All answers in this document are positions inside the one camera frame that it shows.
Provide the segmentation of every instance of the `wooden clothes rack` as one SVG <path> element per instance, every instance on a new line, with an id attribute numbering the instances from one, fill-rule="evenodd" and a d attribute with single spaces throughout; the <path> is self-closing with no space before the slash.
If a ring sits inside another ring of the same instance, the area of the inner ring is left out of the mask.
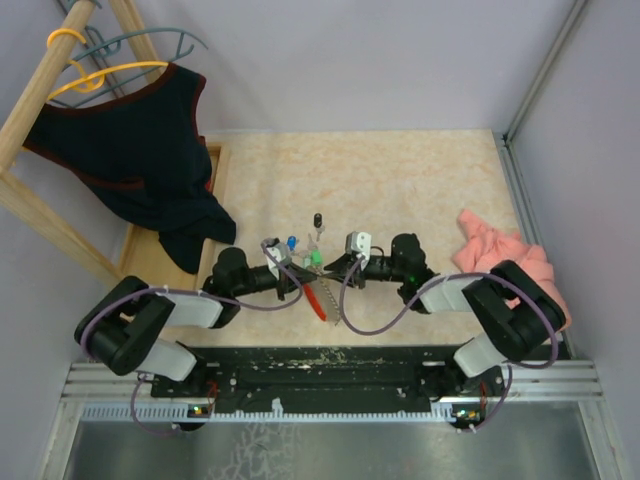
<path id="1" fill-rule="evenodd" d="M 109 3 L 124 33 L 145 28 L 134 0 L 109 0 Z M 77 0 L 61 28 L 82 31 L 94 8 L 91 0 Z M 140 276 L 149 283 L 169 284 L 177 288 L 201 286 L 213 263 L 212 240 L 205 241 L 199 273 L 189 275 L 164 252 L 157 233 L 129 225 L 120 261 L 114 265 L 9 171 L 76 42 L 77 39 L 71 35 L 59 35 L 53 40 L 0 130 L 0 204 L 107 286 L 113 286 L 129 274 Z M 131 37 L 128 42 L 138 61 L 159 60 L 148 34 Z M 162 71 L 148 72 L 147 81 L 157 80 Z M 216 184 L 215 178 L 220 177 L 221 171 L 226 171 L 229 154 L 221 144 L 207 144 L 207 148 L 214 168 L 214 193 L 220 196 L 221 182 Z"/>

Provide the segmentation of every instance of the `gray wall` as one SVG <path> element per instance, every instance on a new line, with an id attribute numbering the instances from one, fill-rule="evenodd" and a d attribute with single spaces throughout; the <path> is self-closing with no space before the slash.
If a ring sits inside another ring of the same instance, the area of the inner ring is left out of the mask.
<path id="1" fill-rule="evenodd" d="M 503 131 L 571 0 L 137 0 L 210 47 L 200 130 Z M 95 23 L 114 32 L 110 12 Z M 169 58 L 176 36 L 154 36 Z"/>
<path id="2" fill-rule="evenodd" d="M 49 32 L 59 28 L 62 18 L 49 0 L 3 2 L 0 123 L 44 54 Z M 124 222 L 75 177 L 24 153 L 12 173 L 103 253 L 112 255 Z M 48 440 L 69 364 L 80 355 L 73 330 L 103 287 L 2 207 L 0 286 L 0 477 L 30 479 Z"/>
<path id="3" fill-rule="evenodd" d="M 640 420 L 640 2 L 595 0 L 516 141 L 545 245 L 626 448 Z M 640 476 L 640 457 L 630 456 Z"/>

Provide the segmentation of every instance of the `beige table surface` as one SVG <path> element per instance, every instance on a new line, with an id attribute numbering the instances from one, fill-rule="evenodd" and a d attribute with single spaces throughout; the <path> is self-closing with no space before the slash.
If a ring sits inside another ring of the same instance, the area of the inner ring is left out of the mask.
<path id="1" fill-rule="evenodd" d="M 238 223 L 237 246 L 250 266 L 265 263 L 259 248 L 264 238 L 295 235 L 306 245 L 307 234 L 315 235 L 316 212 L 326 225 L 319 244 L 325 261 L 344 252 L 351 231 L 371 233 L 373 244 L 386 252 L 395 235 L 410 232 L 440 273 L 457 271 L 450 257 L 465 243 L 456 223 L 463 208 L 498 228 L 517 229 L 488 130 L 238 134 L 212 140 L 231 147 L 219 200 Z M 365 290 L 349 290 L 349 319 L 367 330 L 384 325 L 403 306 L 396 288 L 369 282 Z M 337 298 L 339 284 L 332 289 Z M 273 292 L 243 300 L 279 303 Z M 219 330 L 173 329 L 168 337 L 193 346 L 436 345 L 461 343 L 480 331 L 472 314 L 410 312 L 390 331 L 363 337 L 342 323 L 321 322 L 303 298 L 275 313 L 243 309 Z"/>

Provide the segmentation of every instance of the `pink towel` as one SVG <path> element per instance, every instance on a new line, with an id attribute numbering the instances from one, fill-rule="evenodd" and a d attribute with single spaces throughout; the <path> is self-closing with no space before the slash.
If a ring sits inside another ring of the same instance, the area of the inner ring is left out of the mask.
<path id="1" fill-rule="evenodd" d="M 556 288 L 553 265 L 547 261 L 547 254 L 539 245 L 522 243 L 519 233 L 506 234 L 485 223 L 469 210 L 463 210 L 458 223 L 467 237 L 468 243 L 453 257 L 453 263 L 463 272 L 488 272 L 502 260 L 513 260 L 527 275 L 562 308 L 567 323 L 571 316 L 567 304 Z"/>

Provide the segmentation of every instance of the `clothes hanger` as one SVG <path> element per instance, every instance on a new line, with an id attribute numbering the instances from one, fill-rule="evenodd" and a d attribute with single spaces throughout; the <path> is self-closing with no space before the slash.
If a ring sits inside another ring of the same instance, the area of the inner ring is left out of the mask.
<path id="1" fill-rule="evenodd" d="M 130 68 L 137 68 L 137 67 L 155 67 L 155 68 L 158 68 L 158 67 L 166 67 L 168 65 L 169 65 L 169 62 L 148 61 L 148 62 L 124 63 L 122 65 L 117 65 L 115 67 L 104 68 L 104 69 L 99 70 L 99 71 L 97 71 L 95 73 L 91 73 L 89 75 L 85 75 L 82 78 L 74 80 L 73 82 L 67 83 L 66 85 L 63 85 L 62 87 L 54 90 L 53 92 L 51 92 L 49 94 L 49 97 L 47 98 L 47 100 L 52 100 L 53 98 L 57 97 L 61 93 L 64 93 L 67 90 L 71 90 L 71 89 L 74 89 L 76 91 L 81 91 L 83 93 L 92 92 L 92 91 L 94 91 L 94 90 L 96 90 L 96 89 L 98 89 L 98 88 L 100 88 L 102 86 L 102 84 L 104 83 L 105 75 L 107 75 L 109 73 L 119 72 L 121 70 L 127 70 L 127 69 L 130 69 Z M 99 79 L 99 81 L 97 83 L 92 83 L 91 80 L 94 80 L 96 78 Z M 82 90 L 78 90 L 78 86 L 83 85 L 83 84 L 85 86 L 84 87 L 80 87 L 80 88 L 82 88 Z"/>
<path id="2" fill-rule="evenodd" d="M 129 32 L 129 33 L 125 33 L 122 35 L 118 35 L 117 37 L 113 37 L 107 41 L 105 41 L 104 43 L 100 43 L 98 45 L 95 45 L 94 47 L 91 47 L 87 50 L 85 50 L 84 52 L 80 53 L 79 55 L 76 55 L 75 57 L 73 57 L 73 60 L 75 61 L 80 61 L 83 58 L 89 56 L 89 55 L 99 55 L 103 58 L 105 57 L 109 57 L 115 53 L 118 53 L 118 51 L 120 50 L 120 43 L 122 42 L 122 40 L 126 40 L 128 38 L 131 37 L 135 37 L 138 35 L 145 35 L 145 34 L 149 34 L 149 33 L 162 33 L 162 32 L 175 32 L 175 33 L 179 33 L 180 37 L 178 38 L 178 46 L 176 47 L 176 53 L 174 54 L 173 57 L 171 57 L 170 59 L 167 60 L 167 63 L 173 63 L 181 58 L 186 57 L 187 55 L 191 54 L 191 52 L 193 52 L 195 45 L 192 43 L 186 50 L 182 50 L 183 48 L 183 43 L 184 43 L 184 39 L 185 36 L 188 36 L 192 39 L 194 39 L 196 42 L 198 42 L 200 45 L 202 45 L 205 49 L 209 49 L 209 47 L 207 47 L 207 45 L 200 40 L 198 37 L 196 37 L 195 35 L 193 35 L 192 33 L 186 31 L 186 30 L 182 30 L 181 28 L 171 28 L 171 27 L 157 27 L 157 28 L 145 28 L 143 30 L 137 30 L 135 32 Z M 82 99 L 81 101 L 77 102 L 74 105 L 68 105 L 66 103 L 63 103 L 59 100 L 56 99 L 52 99 L 51 101 L 54 103 L 57 103 L 59 105 L 62 105 L 64 107 L 68 107 L 68 108 L 78 108 L 82 105 L 84 105 L 87 102 L 90 102 L 91 100 L 94 100 L 98 97 L 100 97 L 101 95 L 104 95 L 105 93 L 109 93 L 112 90 L 115 90 L 116 88 L 119 88 L 137 78 L 140 78 L 144 75 L 146 75 L 147 73 L 155 70 L 156 68 L 158 68 L 158 66 L 153 66 L 150 69 L 144 70 L 143 72 L 134 75 L 133 77 L 127 78 L 123 81 L 120 82 L 116 82 L 114 84 L 112 84 L 111 86 L 109 86 L 109 88 L 105 88 L 100 90 L 99 92 L 88 96 L 87 98 Z"/>
<path id="3" fill-rule="evenodd" d="M 72 30 L 70 28 L 59 28 L 51 32 L 51 35 L 49 35 L 49 38 L 47 38 L 47 48 L 51 47 L 51 43 L 55 40 L 55 38 L 58 35 L 72 35 L 76 37 L 80 42 L 85 44 L 87 43 L 86 39 L 80 32 L 76 32 L 75 30 Z M 67 90 L 70 90 L 70 89 L 73 89 L 76 92 L 80 92 L 80 93 L 93 92 L 94 90 L 97 90 L 100 87 L 102 87 L 105 81 L 105 77 L 109 73 L 118 72 L 120 70 L 126 70 L 134 67 L 153 66 L 157 68 L 157 67 L 166 67 L 167 65 L 169 65 L 168 62 L 156 62 L 156 61 L 133 62 L 133 63 L 125 63 L 123 65 L 118 65 L 115 67 L 105 68 L 105 69 L 99 70 L 98 72 L 87 75 L 87 73 L 84 71 L 84 68 L 82 68 L 82 65 L 80 65 L 76 60 L 71 59 L 68 61 L 68 63 L 73 65 L 76 68 L 76 70 L 78 70 L 78 73 L 80 74 L 80 78 L 54 90 L 52 93 L 49 94 L 49 96 L 47 97 L 47 100 L 51 100 L 52 98 L 55 98 L 61 93 L 66 92 Z"/>

